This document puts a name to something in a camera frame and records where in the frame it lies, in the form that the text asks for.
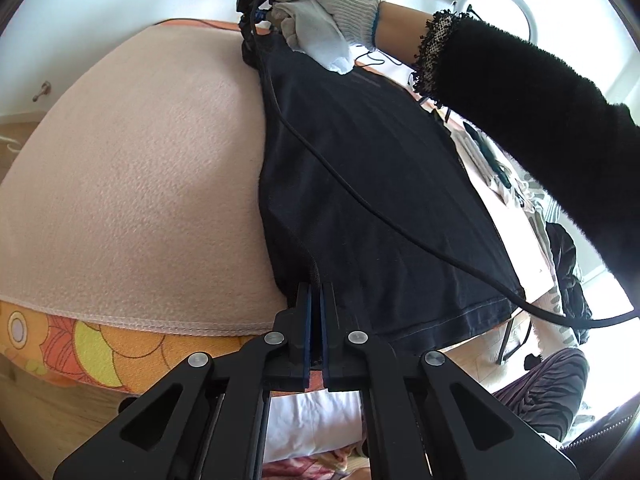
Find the right forearm black sleeve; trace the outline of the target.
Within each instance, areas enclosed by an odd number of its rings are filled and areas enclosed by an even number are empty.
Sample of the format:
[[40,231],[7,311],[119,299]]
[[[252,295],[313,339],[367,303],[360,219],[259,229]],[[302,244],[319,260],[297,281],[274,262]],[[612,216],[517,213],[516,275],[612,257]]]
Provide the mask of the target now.
[[481,21],[384,2],[375,44],[416,91],[488,133],[558,201],[625,286],[639,284],[639,128],[559,58]]

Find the right white gloved hand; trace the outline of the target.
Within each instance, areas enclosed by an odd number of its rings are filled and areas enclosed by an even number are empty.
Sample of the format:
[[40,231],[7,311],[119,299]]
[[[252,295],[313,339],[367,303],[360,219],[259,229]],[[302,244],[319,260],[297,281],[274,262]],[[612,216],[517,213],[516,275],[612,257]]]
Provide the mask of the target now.
[[374,48],[383,0],[271,0],[271,23],[286,44],[326,70],[346,75],[354,66],[350,48]]

